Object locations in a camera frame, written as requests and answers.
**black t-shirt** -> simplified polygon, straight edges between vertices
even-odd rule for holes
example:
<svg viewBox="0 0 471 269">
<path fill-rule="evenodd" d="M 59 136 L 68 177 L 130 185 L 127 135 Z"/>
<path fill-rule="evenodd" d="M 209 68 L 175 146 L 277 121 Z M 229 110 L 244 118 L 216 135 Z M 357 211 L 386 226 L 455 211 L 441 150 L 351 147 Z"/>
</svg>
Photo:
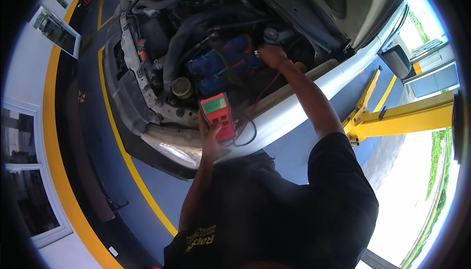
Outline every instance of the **black t-shirt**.
<svg viewBox="0 0 471 269">
<path fill-rule="evenodd" d="M 312 149 L 309 184 L 289 182 L 266 153 L 215 167 L 192 228 L 164 249 L 165 268 L 355 268 L 378 215 L 374 191 L 343 133 Z"/>
</svg>

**engine bay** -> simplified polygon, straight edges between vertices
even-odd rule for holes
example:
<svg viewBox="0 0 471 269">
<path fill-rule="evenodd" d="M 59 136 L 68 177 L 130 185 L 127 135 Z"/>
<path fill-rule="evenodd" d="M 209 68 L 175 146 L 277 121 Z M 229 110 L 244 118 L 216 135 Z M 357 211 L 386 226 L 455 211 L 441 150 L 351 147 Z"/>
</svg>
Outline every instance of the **engine bay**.
<svg viewBox="0 0 471 269">
<path fill-rule="evenodd" d="M 165 127 L 198 129 L 202 98 L 226 92 L 235 113 L 244 112 L 286 85 L 256 57 L 264 43 L 280 46 L 303 72 L 336 56 L 264 0 L 129 0 L 120 9 L 116 78 L 132 71 L 149 121 Z"/>
</svg>

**red battery tester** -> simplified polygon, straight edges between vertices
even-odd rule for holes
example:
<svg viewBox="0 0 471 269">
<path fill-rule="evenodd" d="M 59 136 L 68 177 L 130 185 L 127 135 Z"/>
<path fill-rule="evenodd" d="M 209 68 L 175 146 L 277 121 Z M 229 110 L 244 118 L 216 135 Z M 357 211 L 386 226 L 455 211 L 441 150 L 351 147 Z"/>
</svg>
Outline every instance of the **red battery tester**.
<svg viewBox="0 0 471 269">
<path fill-rule="evenodd" d="M 209 125 L 222 123 L 222 128 L 216 135 L 218 142 L 228 141 L 236 136 L 234 122 L 231 116 L 231 108 L 227 101 L 227 95 L 220 93 L 199 102 L 203 117 Z"/>
</svg>

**red cable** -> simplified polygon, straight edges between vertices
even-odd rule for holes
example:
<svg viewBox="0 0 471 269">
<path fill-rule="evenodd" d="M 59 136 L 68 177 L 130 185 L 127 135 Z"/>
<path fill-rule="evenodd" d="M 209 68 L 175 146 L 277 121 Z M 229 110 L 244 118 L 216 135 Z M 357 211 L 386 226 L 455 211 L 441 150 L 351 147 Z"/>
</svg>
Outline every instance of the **red cable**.
<svg viewBox="0 0 471 269">
<path fill-rule="evenodd" d="M 252 115 L 253 113 L 255 112 L 255 109 L 257 108 L 257 104 L 260 100 L 260 97 L 262 97 L 262 94 L 267 91 L 267 89 L 275 82 L 275 80 L 278 78 L 278 76 L 280 76 L 280 72 L 278 72 L 278 74 L 276 74 L 276 76 L 273 78 L 273 80 L 271 80 L 271 82 L 267 85 L 267 87 L 265 87 L 264 90 L 262 90 L 262 92 L 260 92 L 260 94 L 258 95 L 256 101 L 255 101 L 255 104 L 253 105 L 253 108 L 252 108 L 252 111 L 250 112 L 250 115 L 249 115 L 249 119 L 247 120 L 247 123 L 245 123 L 245 126 L 244 128 L 242 129 L 242 131 L 240 132 L 239 136 L 237 136 L 237 138 L 239 138 L 242 133 L 244 133 L 244 130 L 245 130 L 245 127 L 247 127 L 247 125 L 249 124 L 250 120 L 252 119 Z"/>
</svg>

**label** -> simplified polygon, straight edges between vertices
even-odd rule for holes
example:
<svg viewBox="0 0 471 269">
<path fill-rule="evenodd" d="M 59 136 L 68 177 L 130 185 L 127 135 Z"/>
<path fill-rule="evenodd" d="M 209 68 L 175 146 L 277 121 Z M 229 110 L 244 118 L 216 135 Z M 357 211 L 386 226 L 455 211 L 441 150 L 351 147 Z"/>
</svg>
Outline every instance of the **label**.
<svg viewBox="0 0 471 269">
<path fill-rule="evenodd" d="M 111 246 L 109 249 L 108 249 L 115 257 L 118 255 L 118 252 L 115 250 L 115 248 L 113 246 Z"/>
</svg>

